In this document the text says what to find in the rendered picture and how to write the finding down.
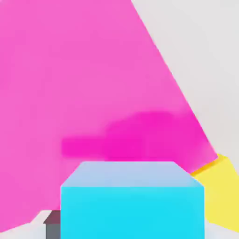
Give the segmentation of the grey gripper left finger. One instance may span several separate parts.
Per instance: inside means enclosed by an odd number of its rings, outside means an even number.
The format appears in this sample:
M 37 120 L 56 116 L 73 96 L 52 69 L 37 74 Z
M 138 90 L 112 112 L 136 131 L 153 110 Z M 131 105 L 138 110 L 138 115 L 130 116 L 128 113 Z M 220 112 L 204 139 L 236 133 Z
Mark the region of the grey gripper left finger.
M 42 210 L 30 223 L 0 232 L 0 239 L 60 239 L 60 210 Z

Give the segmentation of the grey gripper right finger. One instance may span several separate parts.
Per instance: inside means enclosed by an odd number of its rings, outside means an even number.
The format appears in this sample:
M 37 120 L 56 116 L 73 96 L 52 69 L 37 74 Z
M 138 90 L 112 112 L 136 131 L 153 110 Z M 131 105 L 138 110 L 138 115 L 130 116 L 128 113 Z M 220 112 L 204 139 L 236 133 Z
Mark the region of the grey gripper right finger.
M 205 221 L 205 239 L 239 239 L 239 232 Z

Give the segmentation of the small cyan cube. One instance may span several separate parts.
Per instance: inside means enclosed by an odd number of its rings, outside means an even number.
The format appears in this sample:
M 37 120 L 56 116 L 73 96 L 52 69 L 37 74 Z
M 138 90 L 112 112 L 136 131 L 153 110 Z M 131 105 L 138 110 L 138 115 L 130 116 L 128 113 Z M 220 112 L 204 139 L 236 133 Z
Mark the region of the small cyan cube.
M 174 162 L 83 162 L 61 186 L 61 239 L 205 239 L 204 201 Z

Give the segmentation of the large yellow box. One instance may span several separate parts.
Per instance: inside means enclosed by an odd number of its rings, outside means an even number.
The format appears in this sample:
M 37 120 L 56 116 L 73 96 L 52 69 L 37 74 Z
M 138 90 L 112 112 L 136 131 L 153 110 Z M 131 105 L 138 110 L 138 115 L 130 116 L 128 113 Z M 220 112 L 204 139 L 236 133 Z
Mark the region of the large yellow box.
M 217 159 L 191 175 L 205 188 L 205 217 L 215 225 L 239 232 L 239 174 L 230 159 Z

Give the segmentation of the large pink box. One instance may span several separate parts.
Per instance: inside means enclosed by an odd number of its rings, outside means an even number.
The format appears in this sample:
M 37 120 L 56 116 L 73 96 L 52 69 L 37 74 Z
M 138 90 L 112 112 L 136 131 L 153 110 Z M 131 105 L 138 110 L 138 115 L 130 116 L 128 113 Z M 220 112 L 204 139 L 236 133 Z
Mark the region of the large pink box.
M 131 0 L 0 0 L 0 233 L 84 160 L 216 157 Z

